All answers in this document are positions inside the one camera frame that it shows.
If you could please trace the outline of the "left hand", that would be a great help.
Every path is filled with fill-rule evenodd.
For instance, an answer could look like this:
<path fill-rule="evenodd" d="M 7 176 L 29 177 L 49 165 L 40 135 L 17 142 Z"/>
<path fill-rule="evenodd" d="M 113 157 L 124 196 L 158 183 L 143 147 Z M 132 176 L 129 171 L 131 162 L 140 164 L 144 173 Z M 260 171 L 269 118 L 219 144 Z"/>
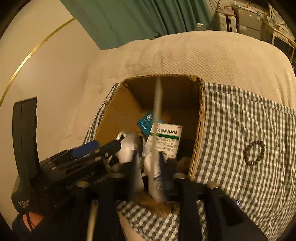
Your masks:
<path fill-rule="evenodd" d="M 26 228 L 32 232 L 45 217 L 40 213 L 28 212 L 22 216 L 22 220 Z"/>

